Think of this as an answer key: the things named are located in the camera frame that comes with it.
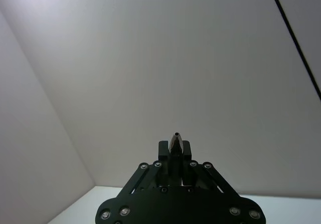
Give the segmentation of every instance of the black cable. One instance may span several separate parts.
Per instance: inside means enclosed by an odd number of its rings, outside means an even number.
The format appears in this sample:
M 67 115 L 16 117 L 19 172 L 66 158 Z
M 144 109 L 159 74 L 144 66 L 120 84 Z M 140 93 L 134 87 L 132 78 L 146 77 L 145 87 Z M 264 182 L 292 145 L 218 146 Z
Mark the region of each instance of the black cable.
M 286 25 L 286 27 L 287 27 L 287 29 L 288 29 L 291 37 L 292 37 L 292 40 L 293 40 L 293 42 L 294 42 L 294 44 L 295 44 L 295 47 L 296 47 L 296 49 L 297 49 L 297 51 L 298 51 L 298 53 L 299 53 L 299 55 L 300 55 L 300 57 L 301 57 L 301 60 L 302 60 L 302 62 L 303 62 L 303 64 L 304 64 L 304 66 L 305 66 L 305 69 L 306 69 L 307 73 L 309 74 L 309 77 L 310 77 L 310 79 L 311 79 L 311 82 L 312 82 L 315 90 L 316 90 L 316 93 L 317 93 L 317 95 L 319 96 L 319 99 L 321 100 L 321 91 L 320 91 L 320 88 L 319 88 L 319 86 L 317 85 L 317 82 L 316 82 L 316 80 L 315 80 L 315 78 L 314 78 L 314 75 L 313 75 L 313 73 L 312 73 L 312 71 L 311 71 L 311 69 L 310 69 L 309 64 L 307 63 L 307 60 L 306 60 L 306 58 L 305 58 L 305 56 L 304 56 L 304 54 L 303 54 L 303 52 L 302 52 L 302 49 L 301 49 L 301 47 L 300 47 L 300 45 L 299 45 L 299 42 L 297 41 L 297 38 L 296 38 L 296 36 L 295 36 L 295 34 L 294 34 L 293 30 L 292 30 L 292 27 L 291 27 L 291 25 L 290 25 L 290 22 L 288 21 L 288 19 L 287 19 L 287 17 L 286 17 L 286 14 L 285 14 L 285 12 L 284 12 L 284 10 L 283 10 L 283 8 L 282 8 L 282 5 L 281 5 L 281 3 L 280 3 L 279 0 L 274 0 L 274 1 L 275 1 L 275 3 L 276 3 L 277 7 L 279 8 L 279 11 L 280 11 L 280 13 L 281 13 L 281 15 L 282 15 L 282 18 L 283 18 L 283 20 L 284 20 L 284 23 L 285 23 L 285 25 Z

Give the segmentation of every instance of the bolt head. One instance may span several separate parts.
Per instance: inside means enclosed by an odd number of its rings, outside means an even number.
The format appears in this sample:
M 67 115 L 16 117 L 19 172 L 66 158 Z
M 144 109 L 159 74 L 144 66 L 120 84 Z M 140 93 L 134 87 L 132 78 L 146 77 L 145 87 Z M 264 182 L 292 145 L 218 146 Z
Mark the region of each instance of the bolt head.
M 251 210 L 249 212 L 249 214 L 250 214 L 250 217 L 252 217 L 253 219 L 260 219 L 261 218 L 260 213 L 255 210 Z
M 101 214 L 101 219 L 103 220 L 106 220 L 110 217 L 110 212 L 109 211 L 104 211 L 102 214 Z
M 119 214 L 122 216 L 128 215 L 130 212 L 130 209 L 128 207 L 124 207 L 120 210 Z
M 232 208 L 230 208 L 230 213 L 232 215 L 239 215 L 241 213 L 241 210 L 237 207 L 232 207 Z

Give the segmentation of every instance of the white wall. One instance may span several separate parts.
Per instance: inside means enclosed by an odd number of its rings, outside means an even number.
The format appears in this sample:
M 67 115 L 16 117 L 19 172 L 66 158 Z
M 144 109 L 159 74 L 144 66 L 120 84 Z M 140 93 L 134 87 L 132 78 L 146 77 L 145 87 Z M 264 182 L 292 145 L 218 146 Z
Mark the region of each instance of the white wall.
M 117 196 L 121 188 L 96 186 L 49 224 L 94 224 L 98 207 L 107 199 Z M 264 211 L 267 224 L 316 224 L 320 223 L 317 211 L 321 200 L 249 196 Z
M 93 185 L 0 13 L 0 223 L 46 223 Z

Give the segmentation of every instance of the screw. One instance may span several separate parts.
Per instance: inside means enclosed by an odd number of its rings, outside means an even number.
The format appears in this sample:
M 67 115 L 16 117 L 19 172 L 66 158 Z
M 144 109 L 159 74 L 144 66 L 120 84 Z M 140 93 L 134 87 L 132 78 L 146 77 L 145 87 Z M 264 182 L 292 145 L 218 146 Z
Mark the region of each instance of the screw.
M 122 215 L 122 216 L 125 216 L 125 215 L 128 215 L 129 212 L 130 212 L 130 209 L 129 209 L 128 207 L 123 207 L 123 208 L 120 210 L 119 214 Z
M 110 212 L 109 211 L 104 211 L 101 216 L 100 216 L 103 220 L 106 220 L 110 217 Z
M 237 207 L 232 207 L 232 208 L 230 208 L 230 213 L 232 215 L 239 215 L 241 213 L 241 210 Z
M 260 219 L 260 218 L 261 218 L 260 213 L 258 213 L 258 212 L 255 211 L 255 210 L 251 210 L 251 211 L 249 212 L 249 214 L 250 214 L 250 217 L 252 217 L 253 219 Z

